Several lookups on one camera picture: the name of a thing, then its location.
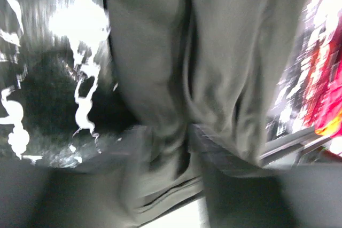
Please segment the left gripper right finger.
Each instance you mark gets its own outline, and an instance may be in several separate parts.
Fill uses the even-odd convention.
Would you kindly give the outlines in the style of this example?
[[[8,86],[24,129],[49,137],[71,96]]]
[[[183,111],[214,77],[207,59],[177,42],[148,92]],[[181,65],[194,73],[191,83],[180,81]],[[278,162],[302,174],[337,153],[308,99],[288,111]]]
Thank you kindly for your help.
[[[221,146],[221,139],[192,125],[211,227],[341,227],[341,167],[264,170]]]

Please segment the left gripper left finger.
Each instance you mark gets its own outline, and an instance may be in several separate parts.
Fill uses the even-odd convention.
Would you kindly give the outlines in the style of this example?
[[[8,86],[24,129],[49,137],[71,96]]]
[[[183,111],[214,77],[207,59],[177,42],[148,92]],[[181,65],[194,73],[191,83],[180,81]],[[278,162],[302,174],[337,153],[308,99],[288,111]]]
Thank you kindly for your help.
[[[1,158],[1,227],[139,227],[152,220],[141,195],[151,129],[135,126],[76,168]]]

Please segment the orange t shirt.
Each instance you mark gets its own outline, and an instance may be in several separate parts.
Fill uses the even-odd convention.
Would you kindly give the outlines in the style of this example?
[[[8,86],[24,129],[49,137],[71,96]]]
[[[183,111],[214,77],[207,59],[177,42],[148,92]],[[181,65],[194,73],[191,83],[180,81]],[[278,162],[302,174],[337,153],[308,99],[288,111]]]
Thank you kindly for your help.
[[[315,133],[320,136],[341,135],[341,104],[322,107],[309,120]]]

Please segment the black t shirt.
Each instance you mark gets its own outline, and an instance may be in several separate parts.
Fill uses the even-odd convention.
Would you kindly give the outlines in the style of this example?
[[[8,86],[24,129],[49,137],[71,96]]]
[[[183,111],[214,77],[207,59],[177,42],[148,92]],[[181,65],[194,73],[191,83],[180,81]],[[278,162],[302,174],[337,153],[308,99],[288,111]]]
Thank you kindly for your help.
[[[150,203],[196,176],[189,141],[202,125],[260,167],[267,112],[307,0],[108,0],[119,89],[145,143]]]

